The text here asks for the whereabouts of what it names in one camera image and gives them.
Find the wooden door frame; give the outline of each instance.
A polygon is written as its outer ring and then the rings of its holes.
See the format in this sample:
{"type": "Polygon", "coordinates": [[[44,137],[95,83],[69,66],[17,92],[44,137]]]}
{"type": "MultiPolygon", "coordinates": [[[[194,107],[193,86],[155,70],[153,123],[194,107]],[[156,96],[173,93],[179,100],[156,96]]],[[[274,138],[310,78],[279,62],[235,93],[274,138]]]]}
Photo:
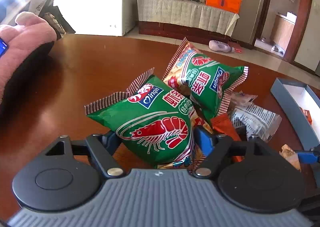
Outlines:
{"type": "MultiPolygon", "coordinates": [[[[255,38],[253,39],[252,47],[254,47],[256,39],[260,38],[262,35],[263,27],[266,22],[267,13],[269,10],[269,5],[270,5],[270,0],[263,1],[262,11],[261,11],[257,31],[255,34],[255,38]]],[[[282,59],[293,65],[296,65],[296,63],[294,62],[294,59],[297,55],[304,32],[307,27],[311,6],[312,6],[312,0],[300,0],[296,24],[294,26],[287,50],[282,59]]]]}

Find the green snack bag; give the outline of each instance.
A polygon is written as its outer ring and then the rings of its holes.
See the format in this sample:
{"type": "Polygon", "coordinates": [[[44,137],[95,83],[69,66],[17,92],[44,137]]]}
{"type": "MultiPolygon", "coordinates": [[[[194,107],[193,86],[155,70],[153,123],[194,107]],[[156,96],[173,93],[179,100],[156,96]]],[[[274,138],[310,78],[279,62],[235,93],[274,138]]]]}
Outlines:
{"type": "Polygon", "coordinates": [[[247,66],[221,64],[196,49],[184,38],[170,61],[163,82],[202,108],[207,121],[224,114],[233,89],[244,82],[247,66]]]}
{"type": "Polygon", "coordinates": [[[85,113],[113,130],[144,161],[162,168],[168,163],[188,167],[195,153],[192,127],[201,119],[192,102],[154,76],[153,70],[133,81],[127,92],[86,105],[85,113]]]}

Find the metal screw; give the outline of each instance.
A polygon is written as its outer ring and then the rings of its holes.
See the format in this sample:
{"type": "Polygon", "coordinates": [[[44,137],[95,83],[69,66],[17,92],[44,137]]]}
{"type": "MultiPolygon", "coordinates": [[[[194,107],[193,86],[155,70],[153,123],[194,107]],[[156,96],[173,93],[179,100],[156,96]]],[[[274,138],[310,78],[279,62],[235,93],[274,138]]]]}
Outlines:
{"type": "Polygon", "coordinates": [[[108,169],[107,173],[108,175],[111,175],[111,176],[119,176],[123,174],[123,170],[118,167],[112,167],[108,169]]]}
{"type": "Polygon", "coordinates": [[[206,167],[201,167],[196,170],[198,176],[208,176],[211,174],[211,170],[206,167]]]}

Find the blue phone screen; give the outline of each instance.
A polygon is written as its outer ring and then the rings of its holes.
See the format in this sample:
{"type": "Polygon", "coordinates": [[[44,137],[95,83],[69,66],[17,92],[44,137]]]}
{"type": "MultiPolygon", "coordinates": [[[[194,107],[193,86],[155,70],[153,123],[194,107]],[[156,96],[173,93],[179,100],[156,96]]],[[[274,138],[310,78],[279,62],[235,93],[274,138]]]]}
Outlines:
{"type": "Polygon", "coordinates": [[[0,57],[6,52],[8,48],[8,44],[4,42],[2,38],[0,38],[0,57]]]}

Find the blue logo label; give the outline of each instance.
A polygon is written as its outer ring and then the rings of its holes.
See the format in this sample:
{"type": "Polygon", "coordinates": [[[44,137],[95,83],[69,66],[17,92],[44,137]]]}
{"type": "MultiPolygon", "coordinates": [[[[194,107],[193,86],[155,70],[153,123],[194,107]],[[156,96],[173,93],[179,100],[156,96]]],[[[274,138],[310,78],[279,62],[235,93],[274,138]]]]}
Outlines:
{"type": "Polygon", "coordinates": [[[149,109],[153,101],[161,92],[163,92],[163,89],[154,85],[152,90],[143,99],[138,101],[138,103],[141,104],[143,107],[149,109]]]}
{"type": "Polygon", "coordinates": [[[216,74],[214,75],[214,78],[213,78],[213,81],[210,85],[210,89],[214,92],[218,92],[218,81],[219,81],[219,78],[220,76],[224,73],[225,71],[218,66],[218,69],[216,71],[216,74]]]}

